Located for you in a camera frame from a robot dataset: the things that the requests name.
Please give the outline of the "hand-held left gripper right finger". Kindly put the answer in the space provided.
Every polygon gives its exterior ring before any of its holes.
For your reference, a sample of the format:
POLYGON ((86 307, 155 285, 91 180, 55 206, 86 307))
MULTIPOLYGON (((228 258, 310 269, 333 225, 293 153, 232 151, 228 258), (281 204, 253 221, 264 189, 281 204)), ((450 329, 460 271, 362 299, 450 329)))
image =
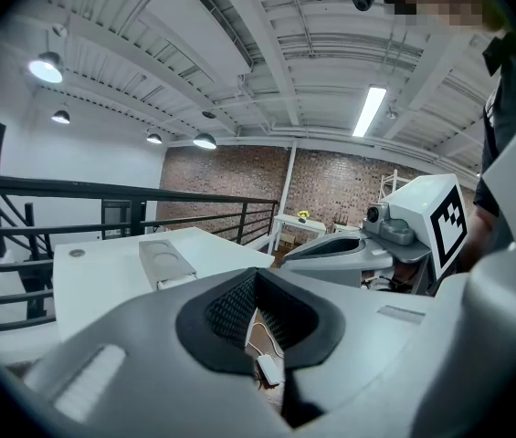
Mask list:
POLYGON ((257 305, 284 357, 264 429, 410 429, 426 387, 411 352, 433 301, 260 270, 257 305))

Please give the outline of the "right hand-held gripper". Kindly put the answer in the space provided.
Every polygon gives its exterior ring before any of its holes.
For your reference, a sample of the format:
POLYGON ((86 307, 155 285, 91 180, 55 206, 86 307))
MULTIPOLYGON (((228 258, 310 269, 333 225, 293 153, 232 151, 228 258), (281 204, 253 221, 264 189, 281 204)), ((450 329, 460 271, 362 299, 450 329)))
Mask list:
POLYGON ((465 204, 454 174, 422 175, 370 205, 360 234, 330 234, 284 256, 280 268, 346 287, 362 270, 415 266, 411 293, 434 296, 467 241, 465 204))

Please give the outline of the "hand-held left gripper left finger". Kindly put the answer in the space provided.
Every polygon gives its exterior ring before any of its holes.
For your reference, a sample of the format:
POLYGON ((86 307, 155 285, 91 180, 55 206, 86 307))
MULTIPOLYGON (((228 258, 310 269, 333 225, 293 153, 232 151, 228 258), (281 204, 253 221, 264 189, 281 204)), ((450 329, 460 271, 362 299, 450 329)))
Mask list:
POLYGON ((280 437, 292 432, 251 375, 206 369, 182 346, 184 304, 239 273, 124 302, 26 375, 32 417, 57 437, 280 437))

